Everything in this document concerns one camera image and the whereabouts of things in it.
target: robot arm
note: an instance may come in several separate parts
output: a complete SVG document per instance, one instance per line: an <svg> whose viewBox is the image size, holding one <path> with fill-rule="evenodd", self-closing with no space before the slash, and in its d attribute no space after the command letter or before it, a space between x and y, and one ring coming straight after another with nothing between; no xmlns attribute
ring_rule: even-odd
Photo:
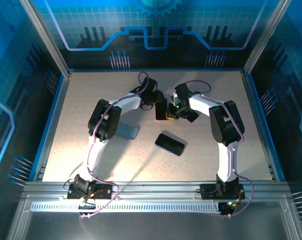
<svg viewBox="0 0 302 240"><path fill-rule="evenodd" d="M147 81L147 78L145 78L141 86L136 87L126 96L121 97L122 100L120 100L120 98L112 101L106 101L104 99L99 100L88 122L89 158L87 160L87 167L89 167L93 176L98 175L98 168L103 151L109 140L116 134L120 116L131 110L138 109L143 105L154 104L157 101L159 92L158 90L154 91L154 88L157 85L157 81L154 79L149 78ZM101 120L101 117L106 112L107 108L115 102L117 103L107 112L107 115L98 126L94 136L94 129L97 123Z"/></svg>
<svg viewBox="0 0 302 240"><path fill-rule="evenodd" d="M203 99L200 94L194 95L189 98L189 104L190 108L194 111L201 112L208 117L210 117L210 109L213 107L219 107L217 103L208 101L206 99ZM237 149L235 150L235 154L233 156L233 166L231 164L231 152L232 148L234 147L235 143L237 141L231 142L228 145L226 143L222 142L222 139L218 139L219 136L215 136L219 134L216 131L219 131L219 129L212 129L212 134L217 141L217 145L219 148L219 169L217 171L217 176L218 178L226 183L226 182L231 182L237 178L235 175L234 171L232 170L232 167L234 166L234 170L236 170L236 165L237 165Z"/></svg>
<svg viewBox="0 0 302 240"><path fill-rule="evenodd" d="M90 152L90 154L89 159L87 161L87 166L92 171L92 175L94 176L98 175L98 168L107 143L116 134L119 125L120 115L123 115L131 110L138 109L140 107L142 101L141 97L138 95L133 95L134 93L128 93L126 95L128 96L128 98L120 101L119 103L115 104L113 108L111 108L111 110L109 111L109 115L107 115L107 119L104 119L104 121L102 121L101 127L99 127L97 130L96 137L99 137L99 141L95 141L95 138L93 136L93 129L95 128L95 125L101 118L101 115L104 113L106 108L117 100L112 100L110 102L100 100L93 111L88 125L90 129L88 152Z"/></svg>
<svg viewBox="0 0 302 240"><path fill-rule="evenodd" d="M244 133L245 128L233 101L221 102L201 96L199 92L191 93L185 83L175 88L169 105L168 116L173 119L179 117L187 118L201 112L210 117L211 131L219 148L219 169L216 175L216 189L222 196L224 193L236 188L239 178L235 174L237 169L237 143L241 137L235 126L229 119L221 104L224 104L231 113L240 131Z"/></svg>

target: enclosure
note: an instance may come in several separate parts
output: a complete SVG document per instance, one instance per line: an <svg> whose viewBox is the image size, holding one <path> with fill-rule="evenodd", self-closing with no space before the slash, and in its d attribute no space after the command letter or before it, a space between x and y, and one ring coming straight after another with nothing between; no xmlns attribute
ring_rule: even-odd
<svg viewBox="0 0 302 240"><path fill-rule="evenodd" d="M236 170L254 186L240 179L241 214L207 214L220 201L195 192L221 167L211 116L157 121L152 104L120 117L101 157L114 200L79 216L67 196L91 178L88 121L140 72L168 103L192 80L236 103ZM155 145L161 133L181 156ZM0 239L57 238L302 239L302 0L0 1Z"/></svg>

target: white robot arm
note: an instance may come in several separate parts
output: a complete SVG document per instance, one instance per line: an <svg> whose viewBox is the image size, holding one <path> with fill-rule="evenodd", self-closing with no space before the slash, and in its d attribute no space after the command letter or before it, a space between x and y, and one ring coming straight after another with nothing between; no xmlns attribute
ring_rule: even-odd
<svg viewBox="0 0 302 240"><path fill-rule="evenodd" d="M134 93L128 93L127 96L133 96ZM113 104L117 100L110 101L109 104ZM117 104L114 105L115 108L120 108L120 115L125 114L129 112L130 110L138 109L141 104L141 97L138 95L135 95L133 97L128 97ZM115 129L109 129L109 132L111 134L115 134ZM113 135L108 135L108 139L103 139L102 141L95 140L95 137L93 135L89 136L89 143L88 143L88 161L87 166L91 170L92 175L97 176L98 175L98 168L100 165L100 160L102 158L102 154L104 149L106 148L107 143L109 142L110 138L113 137Z"/></svg>
<svg viewBox="0 0 302 240"><path fill-rule="evenodd" d="M198 111L210 117L209 109L212 107L219 106L218 104L208 101L201 97L200 94L196 94L189 98L190 108L194 111ZM231 152L234 145L237 141L230 143L228 146L225 146L223 143L218 142L217 145L219 147L219 169L217 171L218 177L223 182L231 182L237 178L235 175L236 166L237 166L237 149L234 152L233 157L233 166L232 169L231 164Z"/></svg>
<svg viewBox="0 0 302 240"><path fill-rule="evenodd" d="M201 95L199 92L189 91L187 84L183 83L175 88L169 104L167 117L171 119L192 116L193 121L201 112L210 117L211 131L219 148L219 169L216 175L216 188L222 196L223 193L239 185L237 177L237 152L241 136L229 119L222 104L227 108L239 130L244 133L245 128L240 114L233 101L221 102Z"/></svg>

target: smartphone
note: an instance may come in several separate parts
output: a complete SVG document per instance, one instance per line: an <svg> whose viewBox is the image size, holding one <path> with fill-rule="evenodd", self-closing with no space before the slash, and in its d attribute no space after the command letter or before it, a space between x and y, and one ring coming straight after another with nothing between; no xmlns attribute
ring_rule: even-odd
<svg viewBox="0 0 302 240"><path fill-rule="evenodd" d="M168 150L177 156L181 156L183 150L185 149L185 145L183 143L162 133L157 137L155 145Z"/></svg>
<svg viewBox="0 0 302 240"><path fill-rule="evenodd" d="M160 102L155 104L155 119L158 121L167 119L168 102L166 98L163 98Z"/></svg>

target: gear graphic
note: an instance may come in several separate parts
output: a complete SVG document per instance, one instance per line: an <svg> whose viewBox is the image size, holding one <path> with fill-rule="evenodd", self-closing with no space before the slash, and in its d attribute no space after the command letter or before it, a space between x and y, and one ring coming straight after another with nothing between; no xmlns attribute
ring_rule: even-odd
<svg viewBox="0 0 302 240"><path fill-rule="evenodd" d="M14 25L21 16L19 0L0 0L0 12L8 23Z"/></svg>
<svg viewBox="0 0 302 240"><path fill-rule="evenodd" d="M134 0L133 4L141 14L146 14L148 17L151 15L157 17L165 14L170 14L172 10L177 9L177 5L181 4L182 0Z"/></svg>

